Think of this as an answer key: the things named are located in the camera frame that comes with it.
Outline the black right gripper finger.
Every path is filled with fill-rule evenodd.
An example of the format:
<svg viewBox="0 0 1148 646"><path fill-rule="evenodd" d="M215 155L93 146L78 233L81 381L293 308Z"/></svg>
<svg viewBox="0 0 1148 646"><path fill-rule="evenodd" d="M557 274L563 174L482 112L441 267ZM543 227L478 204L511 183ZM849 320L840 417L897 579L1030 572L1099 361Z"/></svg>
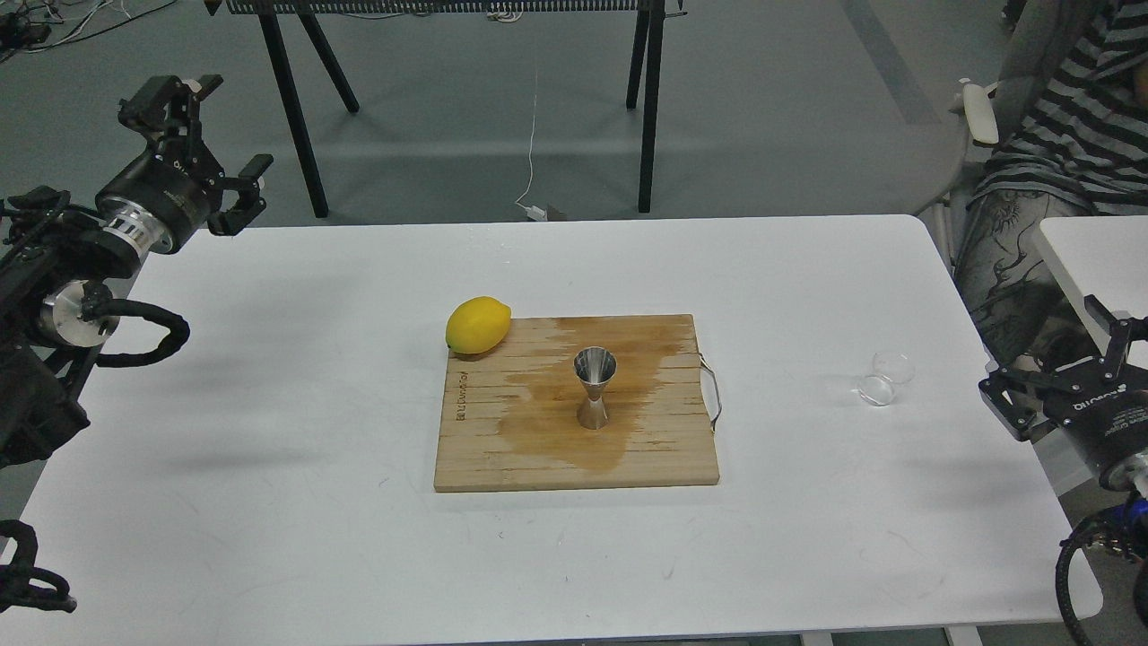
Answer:
<svg viewBox="0 0 1148 646"><path fill-rule="evenodd" d="M1099 326L1107 328L1109 335L1103 355L1086 372L1085 391L1100 391L1120 384L1126 386L1127 391L1145 391L1147 372L1130 364L1128 356L1132 344L1147 338L1147 319L1117 319L1093 294L1083 298L1083 305Z"/></svg>
<svg viewBox="0 0 1148 646"><path fill-rule="evenodd" d="M1087 444L1091 431L1073 405L1083 400L1086 365L1081 359L1053 371L1000 367L979 384L982 399L1007 426L1013 437L1037 444L1061 431L1075 444Z"/></svg>

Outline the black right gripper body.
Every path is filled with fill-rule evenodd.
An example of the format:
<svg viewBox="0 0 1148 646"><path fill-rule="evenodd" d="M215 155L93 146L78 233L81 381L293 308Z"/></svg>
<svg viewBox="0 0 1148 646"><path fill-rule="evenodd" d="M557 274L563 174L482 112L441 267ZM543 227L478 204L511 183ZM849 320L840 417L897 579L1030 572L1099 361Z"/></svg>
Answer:
<svg viewBox="0 0 1148 646"><path fill-rule="evenodd" d="M1145 493L1147 478L1147 392L1120 383L1101 391L1054 391L1044 396L1044 414L1065 431L1100 487Z"/></svg>

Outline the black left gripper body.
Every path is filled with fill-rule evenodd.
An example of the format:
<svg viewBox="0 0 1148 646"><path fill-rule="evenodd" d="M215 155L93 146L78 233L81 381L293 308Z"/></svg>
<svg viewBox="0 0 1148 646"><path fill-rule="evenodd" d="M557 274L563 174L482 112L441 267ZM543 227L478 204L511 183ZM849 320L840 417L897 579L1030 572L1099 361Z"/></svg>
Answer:
<svg viewBox="0 0 1148 646"><path fill-rule="evenodd" d="M222 190L212 184L193 179L180 162L144 153L98 193L104 225L96 238L139 257L179 252L219 207Z"/></svg>

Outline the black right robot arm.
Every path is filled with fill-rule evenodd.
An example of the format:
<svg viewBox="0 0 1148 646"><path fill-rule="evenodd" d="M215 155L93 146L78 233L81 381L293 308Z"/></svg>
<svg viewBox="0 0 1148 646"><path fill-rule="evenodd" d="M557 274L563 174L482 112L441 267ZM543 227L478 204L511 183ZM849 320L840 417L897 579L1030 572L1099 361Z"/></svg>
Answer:
<svg viewBox="0 0 1148 646"><path fill-rule="evenodd" d="M1145 475L1147 475L1147 372L1132 364L1145 343L1145 318L1119 316L1094 295L1085 311L1107 335L1099 355L1049 371L1000 367L978 384L982 399L1017 441L1039 431L1062 439L1102 491L1119 503L1089 512L1058 540L1054 592L1058 621L1075 645L1091 645L1075 609L1070 575L1087 557L1104 554L1127 565L1127 600L1145 624Z"/></svg>

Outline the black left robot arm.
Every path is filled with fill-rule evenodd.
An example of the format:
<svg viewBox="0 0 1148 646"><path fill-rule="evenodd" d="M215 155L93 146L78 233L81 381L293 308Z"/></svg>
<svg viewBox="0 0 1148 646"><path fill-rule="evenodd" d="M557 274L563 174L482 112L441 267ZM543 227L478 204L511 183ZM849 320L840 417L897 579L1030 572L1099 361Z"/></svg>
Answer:
<svg viewBox="0 0 1148 646"><path fill-rule="evenodd" d="M142 135L138 158L96 195L73 203L37 187L3 199L1 464L51 458L90 426L83 386L96 367L163 361L188 342L181 316L127 299L149 255L179 252L197 229L236 236L266 208L258 154L228 177L202 137L200 109L222 76L155 76L121 102L122 126Z"/></svg>

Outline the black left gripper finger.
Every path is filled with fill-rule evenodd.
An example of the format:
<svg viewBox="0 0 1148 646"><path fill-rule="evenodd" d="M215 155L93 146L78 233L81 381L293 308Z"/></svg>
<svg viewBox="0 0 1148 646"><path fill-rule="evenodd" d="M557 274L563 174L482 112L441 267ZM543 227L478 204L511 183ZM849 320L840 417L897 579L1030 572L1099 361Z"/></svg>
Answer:
<svg viewBox="0 0 1148 646"><path fill-rule="evenodd" d="M274 156L262 153L250 159L239 176L226 177L219 171L205 181L205 195L212 200L214 211L205 217L205 225L214 236L235 238L266 209L261 190L264 172L274 163ZM222 208L225 192L236 193L233 207Z"/></svg>
<svg viewBox="0 0 1148 646"><path fill-rule="evenodd" d="M180 168L205 163L201 103L224 83L220 73L197 79L154 76L133 98L121 100L117 119L146 140L146 150Z"/></svg>

